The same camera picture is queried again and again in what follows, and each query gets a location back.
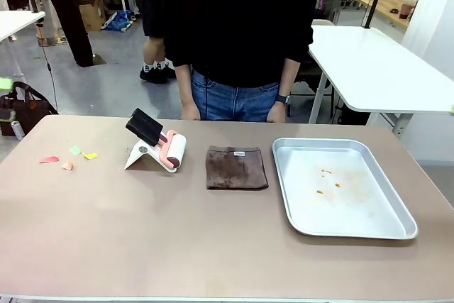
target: metal tray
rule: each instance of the metal tray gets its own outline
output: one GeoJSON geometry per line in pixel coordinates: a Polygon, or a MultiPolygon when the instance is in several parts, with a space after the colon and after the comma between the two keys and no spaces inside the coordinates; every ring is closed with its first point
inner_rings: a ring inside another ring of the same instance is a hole
{"type": "Polygon", "coordinates": [[[287,217],[299,232],[382,239],[418,234],[416,222],[364,144],[279,138],[272,152],[287,217]]]}

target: chair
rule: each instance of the chair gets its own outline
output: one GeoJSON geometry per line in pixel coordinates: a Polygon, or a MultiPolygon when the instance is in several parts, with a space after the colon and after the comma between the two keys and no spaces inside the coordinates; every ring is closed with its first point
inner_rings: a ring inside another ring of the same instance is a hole
{"type": "MultiPolygon", "coordinates": [[[[312,25],[325,25],[325,26],[333,26],[334,24],[330,21],[324,19],[315,19],[312,21],[312,25]]],[[[316,61],[307,54],[307,58],[301,63],[297,76],[295,78],[295,83],[297,82],[306,82],[309,88],[315,93],[321,79],[322,70],[316,61]]],[[[325,89],[330,87],[331,83],[327,81],[325,89]]],[[[290,93],[290,96],[314,96],[313,94],[295,94],[293,92],[290,93]]],[[[330,110],[330,117],[333,117],[334,113],[334,87],[331,86],[331,93],[324,94],[324,96],[331,97],[331,110],[330,110]]],[[[291,116],[291,105],[287,107],[287,117],[291,116]]]]}

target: black sweater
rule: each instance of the black sweater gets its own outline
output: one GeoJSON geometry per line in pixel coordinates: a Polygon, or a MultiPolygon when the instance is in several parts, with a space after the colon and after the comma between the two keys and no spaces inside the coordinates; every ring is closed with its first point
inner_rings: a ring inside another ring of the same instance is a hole
{"type": "Polygon", "coordinates": [[[164,0],[166,56],[232,87],[280,81],[312,43],[316,0],[164,0]]]}

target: hand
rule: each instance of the hand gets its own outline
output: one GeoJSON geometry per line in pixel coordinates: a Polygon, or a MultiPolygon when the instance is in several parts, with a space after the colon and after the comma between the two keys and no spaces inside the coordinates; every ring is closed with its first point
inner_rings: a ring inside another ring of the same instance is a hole
{"type": "Polygon", "coordinates": [[[194,102],[183,105],[182,120],[200,121],[200,111],[194,102]]]}
{"type": "Polygon", "coordinates": [[[285,123],[285,104],[275,102],[268,113],[267,122],[285,123]]]}

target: sneaker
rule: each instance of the sneaker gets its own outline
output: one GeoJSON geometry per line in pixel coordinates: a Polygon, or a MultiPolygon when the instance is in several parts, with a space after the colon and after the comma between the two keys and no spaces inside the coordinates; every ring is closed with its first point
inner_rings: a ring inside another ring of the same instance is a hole
{"type": "Polygon", "coordinates": [[[169,67],[169,63],[165,63],[164,69],[162,69],[162,72],[164,72],[164,75],[166,76],[167,79],[176,79],[177,75],[175,74],[175,70],[171,69],[169,67]]]}
{"type": "Polygon", "coordinates": [[[151,69],[149,72],[140,71],[140,78],[144,81],[154,83],[154,84],[164,84],[167,83],[167,78],[163,70],[151,69]]]}

